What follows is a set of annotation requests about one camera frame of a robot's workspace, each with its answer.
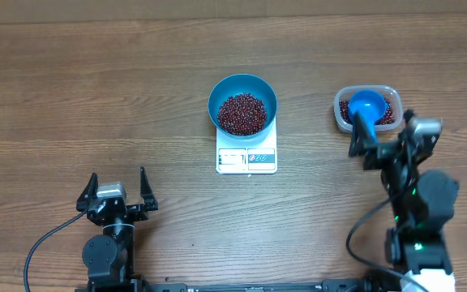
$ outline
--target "clear plastic container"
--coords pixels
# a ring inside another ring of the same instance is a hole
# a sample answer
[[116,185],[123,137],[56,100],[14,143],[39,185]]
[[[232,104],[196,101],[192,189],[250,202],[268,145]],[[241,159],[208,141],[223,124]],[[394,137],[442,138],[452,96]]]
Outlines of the clear plastic container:
[[394,123],[388,125],[376,125],[376,131],[390,131],[401,124],[403,121],[403,106],[401,105],[401,98],[399,94],[387,85],[356,85],[342,88],[334,98],[334,116],[336,117],[336,123],[340,131],[350,133],[353,131],[353,125],[344,121],[341,117],[340,112],[340,101],[348,101],[353,97],[354,93],[362,90],[374,90],[379,92],[383,97],[390,100],[390,106],[394,110]]

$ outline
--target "blue bowl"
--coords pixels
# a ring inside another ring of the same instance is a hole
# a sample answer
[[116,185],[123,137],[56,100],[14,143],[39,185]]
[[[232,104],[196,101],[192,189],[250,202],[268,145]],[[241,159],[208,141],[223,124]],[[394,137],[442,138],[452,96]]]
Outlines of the blue bowl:
[[[228,97],[235,97],[242,93],[250,93],[255,98],[262,100],[264,108],[268,113],[268,119],[266,120],[266,124],[264,124],[264,128],[253,135],[232,135],[223,130],[217,121],[217,112],[219,112],[219,108]],[[208,98],[208,114],[214,125],[216,125],[216,128],[225,133],[225,135],[240,140],[253,139],[269,133],[271,125],[275,120],[276,108],[276,95],[272,87],[263,79],[250,74],[236,74],[224,78],[214,87]]]

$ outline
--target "scale label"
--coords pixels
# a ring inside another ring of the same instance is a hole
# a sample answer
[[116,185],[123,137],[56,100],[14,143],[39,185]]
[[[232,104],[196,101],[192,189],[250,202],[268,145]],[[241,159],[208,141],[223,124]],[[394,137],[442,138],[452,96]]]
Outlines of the scale label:
[[248,163],[275,163],[275,154],[248,154]]
[[274,170],[275,169],[275,149],[274,148],[253,148],[248,151],[249,170]]

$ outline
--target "digital kitchen scale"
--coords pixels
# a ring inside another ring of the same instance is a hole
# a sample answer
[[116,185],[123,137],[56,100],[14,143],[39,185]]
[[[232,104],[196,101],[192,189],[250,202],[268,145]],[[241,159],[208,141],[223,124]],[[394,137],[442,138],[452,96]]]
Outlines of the digital kitchen scale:
[[216,170],[218,174],[276,173],[276,120],[267,135],[239,140],[216,131]]

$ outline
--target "red beans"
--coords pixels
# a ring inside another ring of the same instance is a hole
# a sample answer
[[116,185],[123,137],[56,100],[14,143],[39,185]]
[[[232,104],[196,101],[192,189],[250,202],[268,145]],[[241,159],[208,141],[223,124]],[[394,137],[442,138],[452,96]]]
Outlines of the red beans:
[[[388,125],[394,123],[396,119],[394,118],[394,109],[390,106],[390,100],[384,97],[387,102],[387,111],[385,115],[375,123],[375,125]],[[349,119],[349,101],[340,101],[340,114],[341,118],[344,119],[349,125],[353,123]]]
[[221,128],[233,135],[253,135],[264,129],[267,119],[264,102],[250,93],[229,97],[217,113]]

